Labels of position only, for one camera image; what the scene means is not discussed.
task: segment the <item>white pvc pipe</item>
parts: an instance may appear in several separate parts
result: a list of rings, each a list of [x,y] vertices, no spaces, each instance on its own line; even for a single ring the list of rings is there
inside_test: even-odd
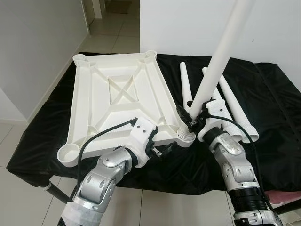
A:
[[[252,126],[251,123],[249,122],[248,118],[246,117],[241,106],[239,105],[239,102],[237,101],[234,93],[232,92],[230,86],[228,85],[223,75],[221,76],[219,84],[221,86],[222,92],[227,100],[227,103],[230,107],[230,110],[233,114],[235,121],[246,130],[246,132],[250,135],[253,142],[255,142],[256,140],[258,140],[259,134],[256,131],[255,127]],[[242,141],[244,143],[249,143],[250,141],[248,140],[248,138],[243,132],[242,135],[243,135]]]
[[[188,112],[189,107],[187,105],[188,101],[192,101],[192,95],[188,80],[188,74],[186,70],[186,64],[184,62],[180,63],[180,71],[181,71],[181,83],[182,83],[182,95],[183,95],[183,107]]]
[[[189,110],[192,119],[195,119],[199,115],[202,104],[210,100],[221,74],[230,59],[233,47],[249,17],[254,2],[255,0],[236,0],[222,38],[209,63],[207,76],[203,78]]]
[[[202,72],[203,72],[203,75],[205,76],[206,74],[206,71],[207,71],[207,68],[206,67],[203,67],[202,69]],[[215,88],[213,94],[212,94],[212,99],[215,99],[215,100],[222,100],[222,97],[220,95],[220,92],[218,91],[217,88]],[[225,114],[225,117],[232,120],[232,117],[228,111],[228,109],[224,109],[224,114]],[[232,124],[231,122],[228,122],[228,121],[225,121],[223,120],[222,121],[222,128],[223,128],[223,131],[227,131],[230,136],[235,140],[235,141],[241,141],[241,139],[243,138],[243,136],[241,135],[241,132],[240,132],[240,129]]]

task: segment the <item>black cloth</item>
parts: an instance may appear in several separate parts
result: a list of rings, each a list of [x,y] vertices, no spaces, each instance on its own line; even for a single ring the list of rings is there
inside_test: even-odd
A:
[[[182,105],[180,62],[186,62],[192,96],[202,80],[201,68],[210,57],[158,54],[157,62],[176,105]],[[65,144],[71,112],[76,66],[65,75],[30,123],[7,169],[33,186],[46,186],[53,175],[77,177],[77,166],[64,167],[56,158]],[[301,94],[276,64],[231,58],[224,76],[260,138],[255,143],[265,190],[301,190]],[[243,144],[255,166],[250,145]],[[189,148],[172,146],[162,159],[152,158],[145,167],[133,169],[118,186],[176,194],[202,194],[224,190],[219,165],[204,143]],[[84,159],[82,175],[98,157]]]

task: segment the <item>tile floor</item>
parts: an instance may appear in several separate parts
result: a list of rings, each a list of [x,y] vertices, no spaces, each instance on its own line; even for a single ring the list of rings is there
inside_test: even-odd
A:
[[[139,0],[129,14],[107,14],[90,26],[81,51],[139,52]],[[64,204],[6,170],[25,125],[0,124],[0,225],[56,226]],[[53,177],[53,184],[70,194],[76,181]],[[188,196],[117,187],[101,226],[233,226],[233,207],[225,191]]]
[[[90,25],[90,36],[80,51],[94,53],[139,53],[139,2],[128,14],[105,14]]]

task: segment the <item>doorway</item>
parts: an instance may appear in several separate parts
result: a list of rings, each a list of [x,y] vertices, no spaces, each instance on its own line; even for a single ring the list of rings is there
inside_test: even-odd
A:
[[[83,3],[90,37],[82,51],[140,52],[140,0],[83,0]]]

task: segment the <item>table leg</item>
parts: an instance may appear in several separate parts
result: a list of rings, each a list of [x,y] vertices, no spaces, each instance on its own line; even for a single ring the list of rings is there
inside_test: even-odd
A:
[[[52,194],[54,197],[62,201],[63,203],[67,204],[69,197],[62,192],[59,188],[57,188],[54,184],[49,182],[49,185],[44,187],[45,191],[48,191],[50,194]]]
[[[292,210],[299,209],[301,207],[301,199],[298,199],[296,201],[290,202],[288,204],[285,204],[283,206],[279,206],[274,209],[277,214],[287,213]]]

